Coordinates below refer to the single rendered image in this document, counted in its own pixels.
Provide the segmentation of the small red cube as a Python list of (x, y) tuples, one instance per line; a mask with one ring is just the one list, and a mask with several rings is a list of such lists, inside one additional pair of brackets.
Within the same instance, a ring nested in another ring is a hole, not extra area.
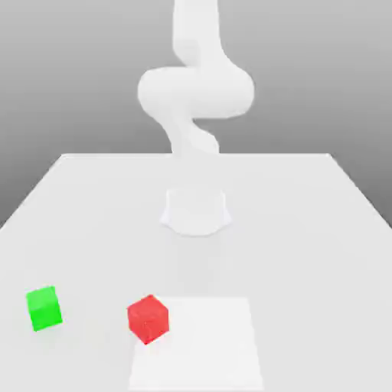
[(129, 330), (148, 345), (169, 331), (168, 308), (148, 295), (127, 308)]

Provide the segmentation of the small green cube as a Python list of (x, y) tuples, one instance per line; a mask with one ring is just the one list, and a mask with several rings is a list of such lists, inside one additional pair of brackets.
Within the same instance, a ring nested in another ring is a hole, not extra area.
[(46, 286), (26, 294), (28, 312), (35, 332), (63, 322), (54, 286)]

